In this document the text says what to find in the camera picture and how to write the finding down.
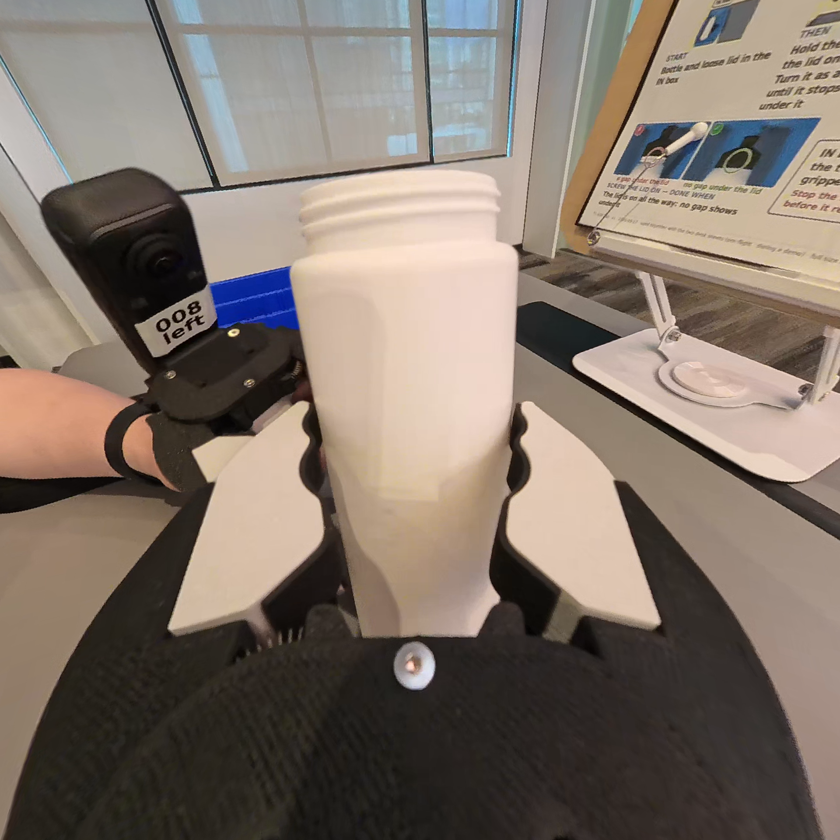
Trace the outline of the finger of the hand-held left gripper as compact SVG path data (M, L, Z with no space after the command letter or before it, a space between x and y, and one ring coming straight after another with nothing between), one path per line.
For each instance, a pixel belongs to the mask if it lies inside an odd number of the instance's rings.
M204 484L212 484L225 466L247 446L255 436L237 434L213 437L192 449L192 457Z

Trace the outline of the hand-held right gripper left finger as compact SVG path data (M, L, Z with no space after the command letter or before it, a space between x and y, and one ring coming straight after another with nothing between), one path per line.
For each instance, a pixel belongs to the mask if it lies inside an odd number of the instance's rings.
M175 599L176 637L246 623L267 647L302 632L313 606L333 602L341 540L324 482L314 406L298 402L252 438L213 483Z

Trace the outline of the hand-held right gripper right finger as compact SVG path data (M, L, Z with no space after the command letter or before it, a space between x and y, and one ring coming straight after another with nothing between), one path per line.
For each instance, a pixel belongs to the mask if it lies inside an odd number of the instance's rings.
M661 618L613 474L534 402L517 404L493 545L493 585L528 634L560 640L591 617L654 631Z

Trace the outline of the blue plastic bin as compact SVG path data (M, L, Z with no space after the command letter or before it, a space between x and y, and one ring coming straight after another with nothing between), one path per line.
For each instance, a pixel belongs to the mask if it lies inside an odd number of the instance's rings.
M286 266L210 284L218 326L263 323L299 330L290 272Z

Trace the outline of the white plastic bottle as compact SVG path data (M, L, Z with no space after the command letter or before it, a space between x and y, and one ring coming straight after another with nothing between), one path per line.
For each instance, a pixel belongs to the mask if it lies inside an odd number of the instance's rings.
M365 637L473 637L499 601L518 300L500 197L435 167L301 194L290 280Z

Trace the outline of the person's left forearm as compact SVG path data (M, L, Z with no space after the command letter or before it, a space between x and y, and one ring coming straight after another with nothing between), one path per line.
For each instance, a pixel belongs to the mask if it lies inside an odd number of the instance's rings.
M23 480L116 476L104 450L133 400L60 374L1 371L1 476Z

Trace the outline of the person's left hand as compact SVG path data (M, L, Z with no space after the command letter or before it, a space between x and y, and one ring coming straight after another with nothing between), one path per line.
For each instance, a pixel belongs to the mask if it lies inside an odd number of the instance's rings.
M165 477L154 455L153 430L149 424L151 415L142 415L133 421L122 439L122 455L125 463L134 471L158 480L168 490L178 489Z

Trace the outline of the black wristband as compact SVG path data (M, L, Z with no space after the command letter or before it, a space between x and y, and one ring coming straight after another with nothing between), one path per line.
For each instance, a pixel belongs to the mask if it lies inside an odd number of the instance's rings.
M118 476L127 480L138 480L147 485L160 485L160 481L150 475L134 469L124 457L123 442L130 427L142 417L152 414L152 409L143 402L132 402L118 412L110 425L103 440L103 451L108 465Z

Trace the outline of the large window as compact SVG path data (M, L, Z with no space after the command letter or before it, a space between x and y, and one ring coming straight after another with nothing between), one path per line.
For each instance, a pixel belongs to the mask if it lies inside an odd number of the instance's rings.
M2 74L70 182L187 193L508 155L520 2L2 1Z

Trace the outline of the instruction board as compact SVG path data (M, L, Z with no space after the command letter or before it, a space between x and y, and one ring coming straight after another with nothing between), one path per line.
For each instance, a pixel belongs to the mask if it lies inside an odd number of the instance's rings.
M644 2L567 245L838 320L838 2Z

